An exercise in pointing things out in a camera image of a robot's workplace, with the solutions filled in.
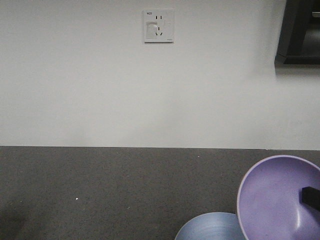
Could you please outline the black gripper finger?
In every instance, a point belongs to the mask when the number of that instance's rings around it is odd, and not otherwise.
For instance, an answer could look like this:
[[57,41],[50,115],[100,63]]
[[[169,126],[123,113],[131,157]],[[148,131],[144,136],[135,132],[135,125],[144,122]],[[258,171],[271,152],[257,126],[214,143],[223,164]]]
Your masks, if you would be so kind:
[[303,187],[301,190],[301,201],[309,207],[320,210],[320,190],[311,186]]

